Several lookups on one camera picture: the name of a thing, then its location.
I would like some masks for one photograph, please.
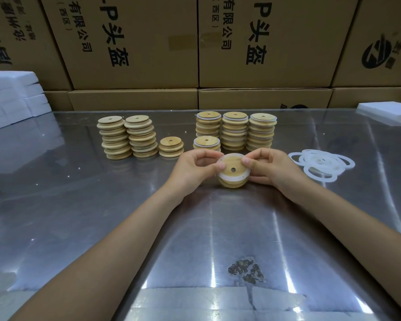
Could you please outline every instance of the person's left hand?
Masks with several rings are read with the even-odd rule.
[[[212,150],[192,150],[180,155],[166,182],[170,187],[181,191],[183,196],[194,192],[202,181],[215,176],[226,167],[217,160],[224,154]]]

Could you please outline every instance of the person's left arm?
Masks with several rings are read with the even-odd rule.
[[[163,223],[183,198],[224,169],[222,153],[183,153],[168,181],[105,238],[34,294],[10,321],[110,320]]]

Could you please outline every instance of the forearm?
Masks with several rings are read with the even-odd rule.
[[[401,234],[318,184],[297,204],[312,213],[401,306]]]
[[[180,192],[165,185],[115,230],[41,288],[11,318],[110,320]]]

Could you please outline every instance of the pile of white rings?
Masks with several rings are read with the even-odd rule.
[[[355,162],[340,154],[332,154],[320,150],[303,150],[301,152],[292,152],[288,156],[298,166],[304,167],[305,174],[314,180],[322,182],[333,182],[345,170],[355,167]],[[299,160],[294,160],[293,156],[299,156]],[[316,174],[322,174],[323,177],[318,177]]]

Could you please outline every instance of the stack of wooden lids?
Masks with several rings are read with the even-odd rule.
[[[151,119],[146,115],[126,118],[125,127],[129,134],[129,143],[136,157],[150,157],[158,152],[156,133]]]
[[[220,140],[215,136],[199,136],[193,141],[193,148],[206,148],[221,152]]]
[[[242,158],[240,153],[229,153],[219,159],[226,164],[226,168],[217,175],[224,187],[239,188],[248,181],[251,170],[242,164]]]
[[[181,138],[168,136],[160,140],[159,154],[163,157],[177,157],[184,152],[184,143]]]
[[[248,130],[248,115],[239,112],[229,112],[223,115],[221,125],[221,144],[229,151],[240,151],[246,145]]]
[[[128,134],[123,125],[122,116],[109,116],[98,119],[96,127],[100,129],[104,152],[111,160],[120,160],[132,154]]]
[[[221,114],[216,111],[203,111],[196,115],[196,137],[219,136]]]
[[[247,150],[254,151],[258,148],[270,148],[277,122],[276,116],[271,114],[252,114],[248,129]]]

